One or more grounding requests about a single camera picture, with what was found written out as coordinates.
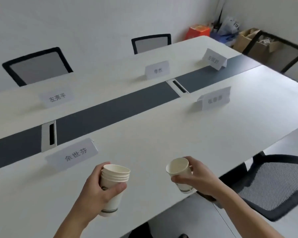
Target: name card reading 余世芬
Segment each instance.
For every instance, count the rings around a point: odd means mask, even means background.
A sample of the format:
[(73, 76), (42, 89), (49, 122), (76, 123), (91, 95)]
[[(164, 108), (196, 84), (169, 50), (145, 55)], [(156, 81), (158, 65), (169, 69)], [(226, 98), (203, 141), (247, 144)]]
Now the name card reading 余世芬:
[(202, 111), (222, 106), (230, 102), (231, 87), (222, 88), (208, 94), (204, 94), (197, 102), (202, 102)]
[(39, 94), (40, 100), (46, 108), (74, 100), (74, 94), (70, 87), (57, 88), (55, 90)]
[(54, 154), (46, 156), (45, 159), (49, 165), (53, 166), (58, 171), (62, 171), (97, 154), (98, 150), (93, 141), (87, 138), (57, 151)]
[(159, 78), (170, 73), (169, 61), (163, 61), (146, 66), (145, 75), (147, 79)]
[(221, 67), (226, 68), (227, 66), (227, 58), (209, 48), (205, 52), (203, 60), (206, 60), (207, 63), (216, 70), (220, 70)]

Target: single paper cup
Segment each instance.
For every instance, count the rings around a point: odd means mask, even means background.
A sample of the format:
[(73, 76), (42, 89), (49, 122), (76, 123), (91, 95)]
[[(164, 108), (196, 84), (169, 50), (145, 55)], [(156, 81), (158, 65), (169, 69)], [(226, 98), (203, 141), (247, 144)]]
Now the single paper cup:
[[(115, 184), (118, 184), (120, 182), (127, 182), (129, 179), (129, 174), (130, 169), (126, 167), (115, 164), (105, 164), (100, 179), (100, 187), (102, 188), (102, 190), (107, 190), (113, 187)], [(112, 198), (102, 209), (99, 215), (103, 217), (114, 215), (118, 210), (123, 192)]]
[[(172, 177), (176, 175), (192, 175), (189, 161), (186, 158), (177, 158), (172, 160), (166, 167), (167, 173)], [(186, 184), (177, 184), (182, 193), (188, 194), (193, 191), (193, 187)]]

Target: folded paper name card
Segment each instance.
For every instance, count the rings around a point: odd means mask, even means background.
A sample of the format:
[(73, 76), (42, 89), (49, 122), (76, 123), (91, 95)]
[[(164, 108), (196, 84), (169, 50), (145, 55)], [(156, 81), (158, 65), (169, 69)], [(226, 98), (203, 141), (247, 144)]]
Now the folded paper name card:
[(170, 73), (169, 61), (163, 61), (146, 66), (145, 75), (147, 79), (159, 78)]
[(74, 94), (71, 88), (66, 86), (41, 93), (39, 94), (39, 98), (46, 108), (51, 108), (74, 100)]
[(231, 87), (222, 88), (208, 94), (204, 94), (197, 102), (202, 103), (202, 111), (222, 106), (230, 102)]
[(87, 160), (98, 154), (93, 141), (90, 138), (72, 144), (60, 151), (46, 156), (48, 164), (58, 171), (66, 170), (75, 164)]
[(203, 60), (205, 60), (211, 67), (216, 70), (220, 70), (221, 67), (225, 67), (227, 65), (227, 58), (218, 54), (217, 52), (207, 49), (204, 54)]

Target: cardboard box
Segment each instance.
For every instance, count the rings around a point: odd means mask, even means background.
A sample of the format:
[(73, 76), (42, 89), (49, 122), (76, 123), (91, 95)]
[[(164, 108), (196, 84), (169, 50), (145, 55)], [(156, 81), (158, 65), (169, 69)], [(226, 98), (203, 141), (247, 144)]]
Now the cardboard box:
[(184, 40), (199, 36), (210, 36), (211, 29), (204, 25), (193, 25), (189, 28)]
[[(241, 31), (236, 39), (233, 49), (242, 53), (250, 41), (254, 38), (259, 30), (257, 28)], [(250, 50), (248, 56), (262, 64), (265, 64), (270, 55), (281, 48), (282, 43), (279, 41), (273, 41), (268, 45), (256, 42)]]

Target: wall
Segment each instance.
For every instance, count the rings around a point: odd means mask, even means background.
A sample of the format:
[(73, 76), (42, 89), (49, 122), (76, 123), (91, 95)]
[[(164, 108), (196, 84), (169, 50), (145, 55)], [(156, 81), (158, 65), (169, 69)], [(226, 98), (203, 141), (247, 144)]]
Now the wall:
[[(298, 44), (298, 0), (226, 0), (223, 14)], [(286, 75), (298, 81), (298, 63)]]
[(60, 47), (74, 72), (132, 56), (131, 39), (206, 23), (218, 0), (0, 0), (0, 91), (16, 84), (2, 63)]

